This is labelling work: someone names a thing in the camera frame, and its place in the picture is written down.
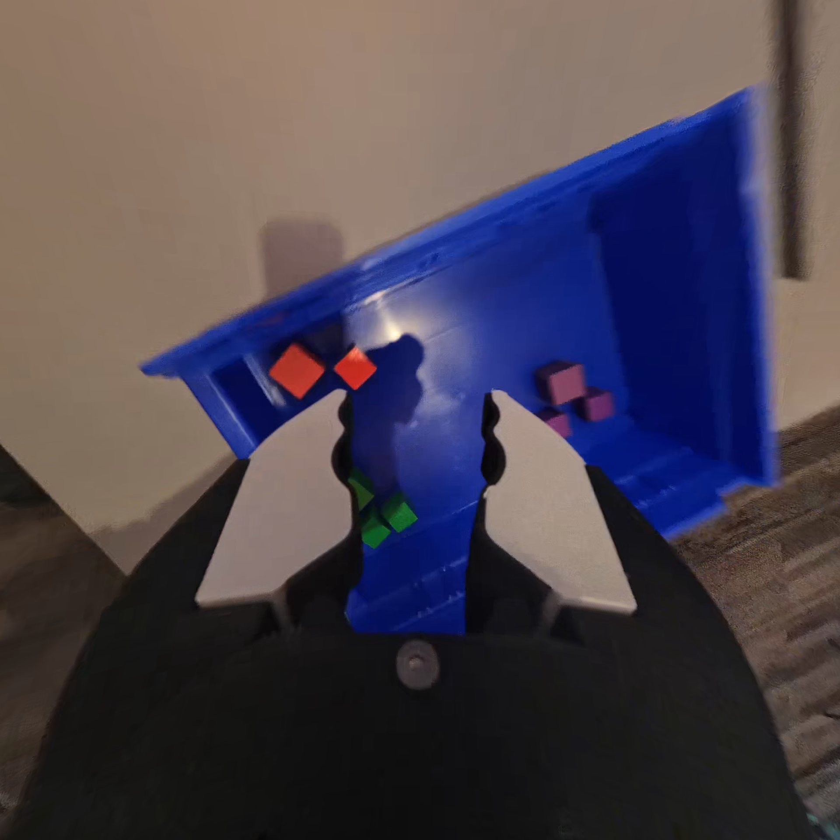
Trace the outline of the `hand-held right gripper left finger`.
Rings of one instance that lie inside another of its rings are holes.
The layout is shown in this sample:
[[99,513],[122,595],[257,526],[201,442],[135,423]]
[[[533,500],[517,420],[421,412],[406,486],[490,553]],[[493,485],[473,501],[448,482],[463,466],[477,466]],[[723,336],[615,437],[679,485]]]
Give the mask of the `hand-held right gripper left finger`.
[[346,610],[361,581],[360,508],[349,479],[352,396],[330,392],[253,452],[196,592],[200,607],[268,604],[282,627],[313,600]]

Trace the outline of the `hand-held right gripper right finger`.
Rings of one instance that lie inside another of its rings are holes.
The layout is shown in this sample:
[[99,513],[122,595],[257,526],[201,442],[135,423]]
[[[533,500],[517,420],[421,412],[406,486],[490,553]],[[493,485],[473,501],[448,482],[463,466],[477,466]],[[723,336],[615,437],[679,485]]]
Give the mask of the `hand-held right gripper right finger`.
[[565,610],[632,616],[637,601],[583,458],[504,391],[486,394],[485,481],[465,573],[465,630],[549,634]]

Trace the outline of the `blue plastic bin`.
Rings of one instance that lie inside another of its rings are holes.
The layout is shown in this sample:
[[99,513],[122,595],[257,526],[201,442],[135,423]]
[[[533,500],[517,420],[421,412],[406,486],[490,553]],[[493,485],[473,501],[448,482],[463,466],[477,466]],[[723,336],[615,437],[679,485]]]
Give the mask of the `blue plastic bin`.
[[[331,390],[352,345],[353,462],[418,522],[376,549],[348,607],[369,633],[464,630],[484,396],[536,413],[534,372],[579,362],[615,416],[571,444],[663,536],[778,476],[768,311],[767,98],[748,87],[380,248],[140,365],[182,381],[238,458]],[[302,400],[268,377],[300,342]]]

